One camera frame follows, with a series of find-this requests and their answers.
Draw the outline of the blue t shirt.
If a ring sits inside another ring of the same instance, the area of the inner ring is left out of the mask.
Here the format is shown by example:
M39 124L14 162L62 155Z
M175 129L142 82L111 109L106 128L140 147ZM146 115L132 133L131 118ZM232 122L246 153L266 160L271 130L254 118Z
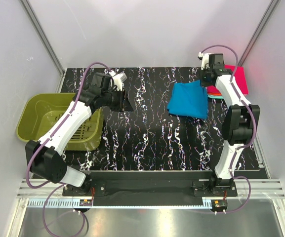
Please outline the blue t shirt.
M207 119L208 95L199 80L189 83L175 83L167 105L170 114L176 116Z

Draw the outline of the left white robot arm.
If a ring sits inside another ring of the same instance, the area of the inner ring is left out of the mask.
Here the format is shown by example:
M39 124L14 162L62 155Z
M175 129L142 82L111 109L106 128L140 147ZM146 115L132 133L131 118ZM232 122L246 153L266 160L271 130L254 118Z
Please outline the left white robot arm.
M80 86L63 116L39 140L25 146L27 171L49 183L73 186L81 196L91 189L90 177L69 167L62 158L68 142L79 127L101 107L113 112L132 112L123 82L125 73L95 73L90 84Z

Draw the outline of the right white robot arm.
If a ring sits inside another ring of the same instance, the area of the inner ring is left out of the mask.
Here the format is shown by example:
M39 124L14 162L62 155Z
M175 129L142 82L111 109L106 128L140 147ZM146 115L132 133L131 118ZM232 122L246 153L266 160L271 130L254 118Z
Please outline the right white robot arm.
M219 196L235 188L236 164L242 151L255 139L260 107L246 99L236 82L236 71L226 69L223 54L199 52L198 58L201 86L215 86L228 107L221 129L224 147L207 185L212 195Z

